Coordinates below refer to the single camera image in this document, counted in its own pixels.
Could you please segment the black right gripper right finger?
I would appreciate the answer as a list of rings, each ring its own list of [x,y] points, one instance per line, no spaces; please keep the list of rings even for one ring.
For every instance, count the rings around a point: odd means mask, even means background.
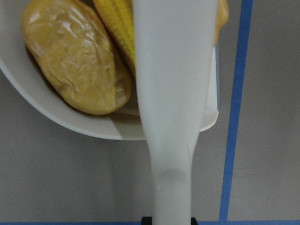
[[[194,217],[191,218],[191,225],[197,225],[197,220]]]

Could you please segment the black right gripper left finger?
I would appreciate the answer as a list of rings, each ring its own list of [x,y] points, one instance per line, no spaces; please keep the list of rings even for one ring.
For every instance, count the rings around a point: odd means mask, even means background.
[[[141,225],[153,225],[152,217],[142,217]]]

